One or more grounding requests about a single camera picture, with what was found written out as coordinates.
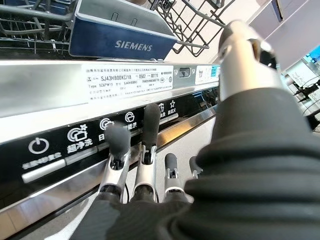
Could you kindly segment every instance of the power icon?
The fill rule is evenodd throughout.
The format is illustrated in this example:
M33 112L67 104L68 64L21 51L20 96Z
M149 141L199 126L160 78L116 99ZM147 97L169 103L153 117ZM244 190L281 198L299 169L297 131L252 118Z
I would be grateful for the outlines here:
M32 154L43 154L49 148L48 140L44 138L36 137L29 143L29 151Z

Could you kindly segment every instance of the wire rack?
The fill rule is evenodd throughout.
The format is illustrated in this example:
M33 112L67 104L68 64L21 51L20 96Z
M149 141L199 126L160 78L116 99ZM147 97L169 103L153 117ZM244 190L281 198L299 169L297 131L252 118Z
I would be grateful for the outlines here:
M225 26L222 14L235 0L226 5L224 0L148 1L179 39L173 51L179 54L187 48L198 57ZM198 7L191 4L199 2ZM74 59L68 49L76 4L77 0L0 0L0 58ZM208 37L204 32L211 25L220 28Z
M71 29L67 21L71 20L75 6L73 0L4 0L1 4L4 4L1 7L8 7L8 11L0 11L1 58L70 57ZM41 16L47 13L48 18Z
M223 13L235 2L231 0L225 5L224 0L179 0L179 6L177 0L148 1L151 4L150 9L160 14L181 42L203 46L194 47L181 44L179 48L173 48L176 54L187 48L194 57L198 57L205 50L204 47L208 47L222 31L226 25L222 21ZM220 28L210 34L205 34L207 30L216 29L216 26Z

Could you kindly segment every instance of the star icon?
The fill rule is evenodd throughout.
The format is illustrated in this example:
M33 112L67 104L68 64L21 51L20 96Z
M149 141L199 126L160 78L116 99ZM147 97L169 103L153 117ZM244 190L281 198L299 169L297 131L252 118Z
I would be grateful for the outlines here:
M86 124L80 125L82 131L85 131L88 127Z
M174 108L175 107L175 101L172 100L172 102L170 102L170 108Z

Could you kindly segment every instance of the siemens logo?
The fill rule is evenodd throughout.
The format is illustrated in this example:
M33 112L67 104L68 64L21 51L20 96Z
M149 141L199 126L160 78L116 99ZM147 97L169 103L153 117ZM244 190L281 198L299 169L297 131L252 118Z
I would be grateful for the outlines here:
M138 51L148 51L150 52L152 49L152 45L146 45L146 44L139 44L135 42L130 42L130 41L116 41L115 47L122 48L122 49L133 49L133 50L138 50Z

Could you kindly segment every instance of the black control strip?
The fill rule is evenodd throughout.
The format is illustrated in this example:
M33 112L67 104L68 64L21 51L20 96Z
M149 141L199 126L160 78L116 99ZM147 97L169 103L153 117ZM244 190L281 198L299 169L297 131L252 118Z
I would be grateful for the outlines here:
M158 102L163 130L212 106L212 89ZM0 145L0 209L107 158L104 128L121 122L141 141L144 107L35 133Z

